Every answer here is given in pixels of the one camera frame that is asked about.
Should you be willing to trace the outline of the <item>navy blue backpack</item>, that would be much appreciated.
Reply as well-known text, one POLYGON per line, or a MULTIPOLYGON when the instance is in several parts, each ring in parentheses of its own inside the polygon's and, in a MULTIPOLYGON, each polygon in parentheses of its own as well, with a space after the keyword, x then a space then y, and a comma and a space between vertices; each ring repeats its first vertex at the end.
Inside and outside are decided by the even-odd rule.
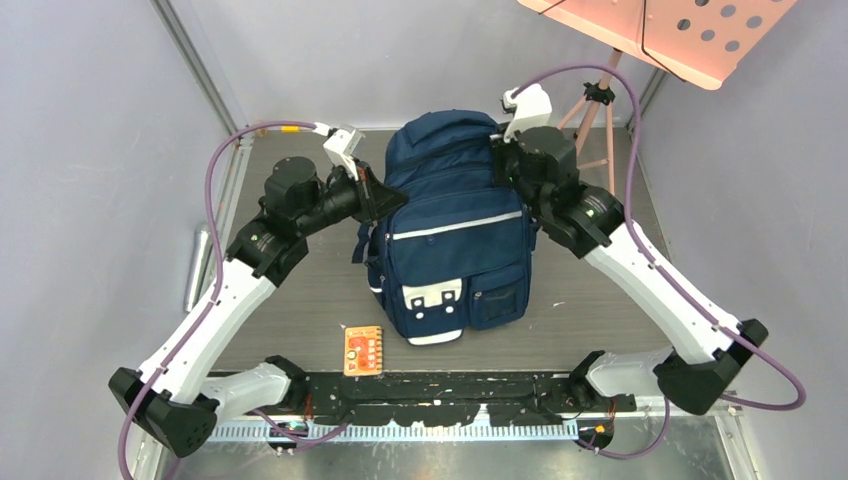
POLYGON ((360 227, 352 260, 411 345, 452 342, 526 312, 537 228, 519 194, 494 180, 497 129, 483 112, 443 110, 388 142, 383 182, 408 201, 360 227))

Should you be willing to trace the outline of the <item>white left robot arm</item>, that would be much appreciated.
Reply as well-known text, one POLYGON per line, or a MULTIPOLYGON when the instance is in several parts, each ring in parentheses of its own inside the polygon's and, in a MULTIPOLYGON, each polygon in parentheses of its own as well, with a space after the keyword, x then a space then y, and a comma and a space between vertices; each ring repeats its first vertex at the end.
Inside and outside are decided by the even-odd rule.
POLYGON ((226 249, 207 292, 155 354, 110 378, 109 389, 132 423, 186 458, 220 423, 266 406, 284 414, 301 410, 308 376, 282 356, 226 377, 209 373, 248 317, 306 257, 309 236, 348 218, 374 224, 407 201, 360 160, 351 170, 333 167, 325 180, 306 157, 278 161, 265 180, 259 213, 226 249))

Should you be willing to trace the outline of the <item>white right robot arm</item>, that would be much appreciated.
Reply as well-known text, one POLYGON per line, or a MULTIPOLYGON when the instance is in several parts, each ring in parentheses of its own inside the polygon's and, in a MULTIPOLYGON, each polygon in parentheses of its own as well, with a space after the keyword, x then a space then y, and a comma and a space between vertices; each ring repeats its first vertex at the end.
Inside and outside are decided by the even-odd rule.
POLYGON ((693 415, 707 413, 768 336, 706 299, 650 243, 609 191, 579 178, 574 143, 555 127, 491 139, 495 181, 516 191, 556 244, 611 279, 663 332, 649 352, 593 351, 570 373, 574 403, 596 410, 618 395, 662 395, 693 415))

